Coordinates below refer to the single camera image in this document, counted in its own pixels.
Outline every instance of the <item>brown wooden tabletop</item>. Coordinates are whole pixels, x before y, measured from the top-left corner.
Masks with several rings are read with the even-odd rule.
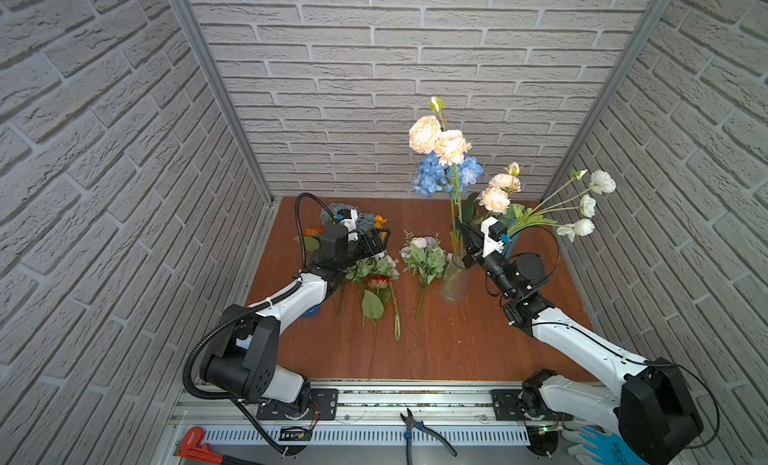
[[[400,259],[404,230],[417,236],[438,233],[443,248],[451,250],[448,200],[328,198],[323,201],[327,204],[342,201],[355,205],[361,212],[387,218],[386,227],[392,230],[388,251],[394,259]],[[286,197],[280,205],[248,304],[288,285],[291,275],[300,268],[300,246],[293,240],[298,235],[294,203],[293,197]],[[305,198],[301,208],[302,227],[322,225],[317,203]],[[540,228],[528,228],[521,233],[514,253],[521,251],[541,254],[547,270],[557,257],[552,237]],[[467,296],[458,304],[443,301],[438,294],[439,281],[433,282],[415,324],[418,278],[402,272],[402,268],[401,262],[398,264],[400,279],[394,282],[402,337],[395,341],[395,315],[390,301],[384,316],[378,320],[371,378],[523,381],[542,368],[549,368],[571,380],[595,381],[561,352],[508,326],[498,298],[485,292],[484,275],[479,267],[470,270],[473,276]],[[591,328],[564,260],[560,261],[542,294],[574,320]],[[316,316],[293,322],[280,337],[278,364],[313,378],[368,377],[373,325],[371,320],[362,324],[362,292],[354,282],[346,286],[340,314],[341,340],[334,313],[339,297],[337,291],[320,306]]]

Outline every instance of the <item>flower bouquet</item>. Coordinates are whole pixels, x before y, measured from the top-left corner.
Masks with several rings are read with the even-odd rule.
[[[461,130],[448,130],[444,107],[443,101],[433,96],[429,108],[439,114],[439,119],[435,115],[421,117],[408,131],[410,147],[427,155],[418,164],[418,176],[411,185],[414,191],[429,198],[436,191],[446,191],[451,199],[453,254],[440,292],[449,301],[460,301],[466,293],[466,285],[462,286],[466,278],[461,276],[465,270],[464,250],[457,223],[468,223],[474,218],[476,196],[470,196],[462,205],[462,192],[477,183],[483,167],[467,154],[472,144],[465,140]]]
[[[585,236],[592,233],[594,224],[590,218],[595,215],[596,202],[590,197],[589,192],[596,194],[609,194],[616,189],[616,182],[610,177],[608,172],[596,170],[590,174],[590,182],[587,188],[575,196],[560,201],[549,206],[545,206],[555,195],[560,193],[565,187],[573,182],[581,181],[588,173],[588,170],[571,172],[571,179],[565,182],[553,194],[545,198],[534,208],[526,208],[519,203],[512,203],[510,197],[516,191],[520,191],[521,185],[518,176],[520,167],[517,163],[512,163],[505,174],[497,174],[488,182],[488,187],[480,194],[479,202],[488,210],[485,217],[494,216],[507,226],[507,236],[510,239],[520,231],[528,227],[539,225],[549,225],[557,227],[558,235],[566,236],[573,241],[574,238]],[[567,206],[572,201],[578,199],[575,206]],[[544,217],[544,214],[553,211],[578,210],[583,216],[581,220],[575,223],[559,224],[556,220]]]
[[[368,367],[370,377],[373,368],[373,358],[376,354],[376,324],[384,315],[384,305],[390,299],[395,305],[395,340],[400,340],[400,312],[397,308],[395,291],[392,289],[392,281],[400,278],[397,270],[397,261],[385,255],[381,259],[358,260],[355,266],[346,269],[346,279],[354,280],[362,290],[362,323],[366,318],[373,320],[373,350],[371,362]]]
[[[442,278],[448,267],[446,252],[440,248],[440,240],[435,237],[414,238],[413,233],[406,232],[405,247],[400,250],[402,262],[406,264],[406,270],[418,273],[418,281],[422,286],[422,293],[418,297],[416,308],[416,322],[422,312],[424,295],[436,278]]]

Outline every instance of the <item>clear vase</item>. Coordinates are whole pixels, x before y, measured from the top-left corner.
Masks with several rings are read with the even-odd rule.
[[[451,303],[464,300],[469,286],[469,278],[470,272],[464,267],[462,259],[453,254],[448,261],[446,273],[440,280],[439,293],[442,299]]]

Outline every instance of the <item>pliers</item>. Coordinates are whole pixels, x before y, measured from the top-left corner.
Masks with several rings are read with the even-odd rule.
[[[411,429],[416,427],[417,430],[420,430],[424,433],[428,433],[429,435],[432,435],[434,438],[436,438],[440,443],[446,446],[449,452],[451,452],[451,455],[454,457],[457,455],[456,449],[453,448],[453,446],[448,443],[448,441],[444,438],[443,435],[440,433],[435,432],[431,428],[427,428],[424,426],[424,422],[417,422],[416,419],[413,418],[413,413],[411,413],[410,408],[406,408],[408,411],[408,417],[400,413],[400,418],[403,422],[406,424],[406,460],[408,462],[408,465],[413,465],[413,455],[412,455],[412,444],[413,444],[413,432],[411,432]]]

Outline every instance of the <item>brick wall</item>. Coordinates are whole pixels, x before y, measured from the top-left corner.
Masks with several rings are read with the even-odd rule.
[[[441,95],[540,198],[648,0],[191,0],[276,194],[407,197]]]
[[[581,296],[606,337],[710,385],[719,438],[681,456],[700,463],[768,459],[766,77],[764,0],[674,0],[574,163],[618,183],[566,249]]]
[[[167,0],[0,1],[0,463],[148,463],[264,203]]]

